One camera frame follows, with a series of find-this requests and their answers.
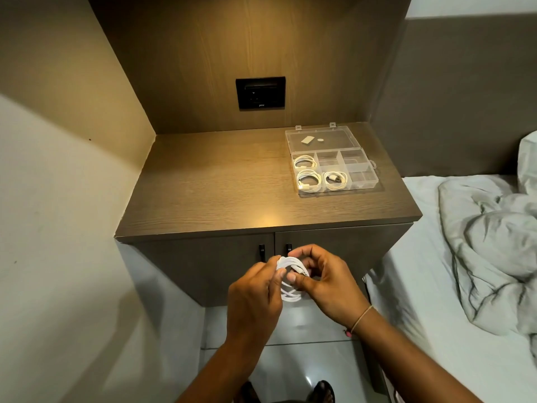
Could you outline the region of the bed with white sheet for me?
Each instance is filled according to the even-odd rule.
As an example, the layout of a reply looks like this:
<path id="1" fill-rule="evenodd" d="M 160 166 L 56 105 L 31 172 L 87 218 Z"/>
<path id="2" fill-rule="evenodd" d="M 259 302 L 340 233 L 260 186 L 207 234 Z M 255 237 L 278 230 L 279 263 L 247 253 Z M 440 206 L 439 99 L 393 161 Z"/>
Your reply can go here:
<path id="1" fill-rule="evenodd" d="M 484 403 L 537 403 L 528 339 L 480 329 L 459 302 L 438 207 L 438 186 L 447 179 L 403 178 L 423 215 L 366 276 L 372 303 Z"/>

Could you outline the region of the brown cabinet door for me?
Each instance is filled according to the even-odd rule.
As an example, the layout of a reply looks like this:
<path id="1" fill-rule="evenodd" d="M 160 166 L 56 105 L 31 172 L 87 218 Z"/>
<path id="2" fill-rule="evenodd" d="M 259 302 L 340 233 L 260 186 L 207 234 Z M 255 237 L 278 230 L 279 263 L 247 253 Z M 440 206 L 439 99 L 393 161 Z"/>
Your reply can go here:
<path id="1" fill-rule="evenodd" d="M 274 256 L 274 234 L 182 238 L 134 243 L 133 246 L 178 288 L 203 307 L 225 306 L 229 286 L 260 262 Z"/>
<path id="2" fill-rule="evenodd" d="M 276 254 L 285 256 L 287 243 L 291 243 L 293 249 L 316 244 L 344 260 L 359 283 L 412 225 L 398 223 L 277 232 L 275 250 Z"/>

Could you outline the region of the grey upholstered headboard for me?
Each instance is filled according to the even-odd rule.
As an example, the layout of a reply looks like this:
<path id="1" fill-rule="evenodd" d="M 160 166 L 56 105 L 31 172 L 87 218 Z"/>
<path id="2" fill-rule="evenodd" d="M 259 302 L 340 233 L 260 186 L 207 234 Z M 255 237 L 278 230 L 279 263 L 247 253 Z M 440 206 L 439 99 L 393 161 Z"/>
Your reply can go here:
<path id="1" fill-rule="evenodd" d="M 403 177 L 515 175 L 537 130 L 537 13 L 406 19 L 371 124 Z"/>

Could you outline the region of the person's left hand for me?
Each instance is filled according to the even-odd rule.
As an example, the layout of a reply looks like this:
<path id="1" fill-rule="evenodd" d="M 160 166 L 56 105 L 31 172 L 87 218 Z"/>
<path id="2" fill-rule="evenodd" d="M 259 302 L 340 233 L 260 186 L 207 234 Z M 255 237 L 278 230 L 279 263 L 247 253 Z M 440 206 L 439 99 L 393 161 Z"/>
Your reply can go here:
<path id="1" fill-rule="evenodd" d="M 225 340 L 250 341 L 264 347 L 274 332 L 283 307 L 271 299 L 271 279 L 281 256 L 254 264 L 228 291 Z"/>

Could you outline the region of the black sandal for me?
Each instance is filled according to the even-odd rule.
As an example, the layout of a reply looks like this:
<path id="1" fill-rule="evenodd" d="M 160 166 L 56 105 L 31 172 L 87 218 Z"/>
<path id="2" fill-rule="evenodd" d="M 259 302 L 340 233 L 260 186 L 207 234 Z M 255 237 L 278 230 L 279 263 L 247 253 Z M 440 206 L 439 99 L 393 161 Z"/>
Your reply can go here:
<path id="1" fill-rule="evenodd" d="M 335 403 L 332 386 L 326 380 L 320 380 L 308 396 L 308 403 Z"/>

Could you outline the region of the clear plastic organizer box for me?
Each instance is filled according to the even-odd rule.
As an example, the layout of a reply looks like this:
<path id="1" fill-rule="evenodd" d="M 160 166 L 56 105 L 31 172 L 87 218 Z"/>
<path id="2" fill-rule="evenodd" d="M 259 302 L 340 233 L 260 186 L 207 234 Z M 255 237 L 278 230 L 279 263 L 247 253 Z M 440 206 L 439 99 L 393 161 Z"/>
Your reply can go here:
<path id="1" fill-rule="evenodd" d="M 315 139 L 306 146 L 301 140 L 308 135 Z M 299 196 L 373 189 L 379 182 L 376 164 L 368 158 L 347 126 L 335 123 L 325 128 L 302 129 L 296 126 L 286 130 L 285 137 Z M 323 138 L 324 142 L 318 142 L 318 138 Z M 345 172 L 348 176 L 347 189 L 328 190 L 323 179 L 323 173 L 327 171 Z"/>

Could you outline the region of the person's right hand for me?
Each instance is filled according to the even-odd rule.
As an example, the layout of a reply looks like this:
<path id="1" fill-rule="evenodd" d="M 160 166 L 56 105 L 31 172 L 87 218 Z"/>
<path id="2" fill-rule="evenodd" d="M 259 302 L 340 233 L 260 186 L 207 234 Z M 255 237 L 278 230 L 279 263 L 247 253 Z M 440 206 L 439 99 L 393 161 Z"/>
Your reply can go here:
<path id="1" fill-rule="evenodd" d="M 293 249 L 289 257 L 298 258 L 312 273 L 320 273 L 310 298 L 334 322 L 344 326 L 348 335 L 359 335 L 359 324 L 371 305 L 359 288 L 346 262 L 316 244 Z"/>

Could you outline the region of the person's left forearm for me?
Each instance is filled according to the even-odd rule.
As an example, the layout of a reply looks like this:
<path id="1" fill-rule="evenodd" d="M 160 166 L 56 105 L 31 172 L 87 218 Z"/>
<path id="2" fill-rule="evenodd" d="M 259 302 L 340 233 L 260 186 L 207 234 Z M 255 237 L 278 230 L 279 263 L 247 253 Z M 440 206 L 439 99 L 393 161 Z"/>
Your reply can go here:
<path id="1" fill-rule="evenodd" d="M 232 403 L 248 380 L 264 349 L 263 344 L 226 340 L 176 403 Z"/>

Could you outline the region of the white pillow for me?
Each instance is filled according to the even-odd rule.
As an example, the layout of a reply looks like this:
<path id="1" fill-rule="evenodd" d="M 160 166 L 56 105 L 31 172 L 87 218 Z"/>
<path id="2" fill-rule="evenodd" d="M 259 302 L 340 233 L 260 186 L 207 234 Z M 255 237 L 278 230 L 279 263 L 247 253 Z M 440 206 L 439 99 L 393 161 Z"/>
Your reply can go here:
<path id="1" fill-rule="evenodd" d="M 537 130 L 520 141 L 517 182 L 520 193 L 537 197 Z"/>

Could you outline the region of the crumpled white duvet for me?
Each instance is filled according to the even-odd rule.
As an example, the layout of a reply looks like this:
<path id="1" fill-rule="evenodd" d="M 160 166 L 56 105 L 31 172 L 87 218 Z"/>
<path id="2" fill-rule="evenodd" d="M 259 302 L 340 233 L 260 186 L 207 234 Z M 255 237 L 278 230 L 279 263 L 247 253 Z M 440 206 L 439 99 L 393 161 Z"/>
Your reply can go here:
<path id="1" fill-rule="evenodd" d="M 439 215 L 468 320 L 524 336 L 537 366 L 537 177 L 518 182 L 518 192 L 495 176 L 442 182 Z"/>

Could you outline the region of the brown wooden bedside cabinet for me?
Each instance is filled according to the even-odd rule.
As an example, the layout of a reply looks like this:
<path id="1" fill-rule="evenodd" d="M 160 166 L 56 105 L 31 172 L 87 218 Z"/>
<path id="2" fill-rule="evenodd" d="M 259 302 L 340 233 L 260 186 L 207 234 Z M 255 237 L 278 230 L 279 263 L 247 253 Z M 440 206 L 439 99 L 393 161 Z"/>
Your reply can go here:
<path id="1" fill-rule="evenodd" d="M 376 164 L 373 189 L 299 196 L 285 131 L 158 135 L 116 233 L 131 244 L 414 223 L 422 213 L 368 123 L 347 123 Z"/>

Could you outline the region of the brown wooden niche panel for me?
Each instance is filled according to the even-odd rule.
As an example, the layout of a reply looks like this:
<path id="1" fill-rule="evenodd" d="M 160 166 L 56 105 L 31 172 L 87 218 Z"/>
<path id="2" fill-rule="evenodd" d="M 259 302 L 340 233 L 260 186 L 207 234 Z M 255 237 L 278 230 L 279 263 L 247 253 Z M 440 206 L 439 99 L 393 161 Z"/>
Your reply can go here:
<path id="1" fill-rule="evenodd" d="M 88 0 L 156 134 L 367 121 L 411 0 Z M 238 78 L 286 78 L 242 111 Z"/>

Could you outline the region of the black wall socket plate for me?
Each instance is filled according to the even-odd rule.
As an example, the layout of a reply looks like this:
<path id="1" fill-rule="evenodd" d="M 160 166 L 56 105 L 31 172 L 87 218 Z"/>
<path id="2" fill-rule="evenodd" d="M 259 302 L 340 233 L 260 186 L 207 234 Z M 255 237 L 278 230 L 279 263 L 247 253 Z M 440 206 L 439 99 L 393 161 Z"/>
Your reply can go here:
<path id="1" fill-rule="evenodd" d="M 284 109 L 286 78 L 238 78 L 235 80 L 238 108 L 242 111 Z"/>

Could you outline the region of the person's right forearm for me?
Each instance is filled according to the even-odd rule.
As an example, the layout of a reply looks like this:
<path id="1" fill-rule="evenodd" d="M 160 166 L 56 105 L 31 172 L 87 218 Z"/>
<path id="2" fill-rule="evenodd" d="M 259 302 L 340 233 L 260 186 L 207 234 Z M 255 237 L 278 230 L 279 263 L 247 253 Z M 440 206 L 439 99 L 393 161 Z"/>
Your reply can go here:
<path id="1" fill-rule="evenodd" d="M 406 403 L 483 403 L 373 307 L 358 336 Z"/>

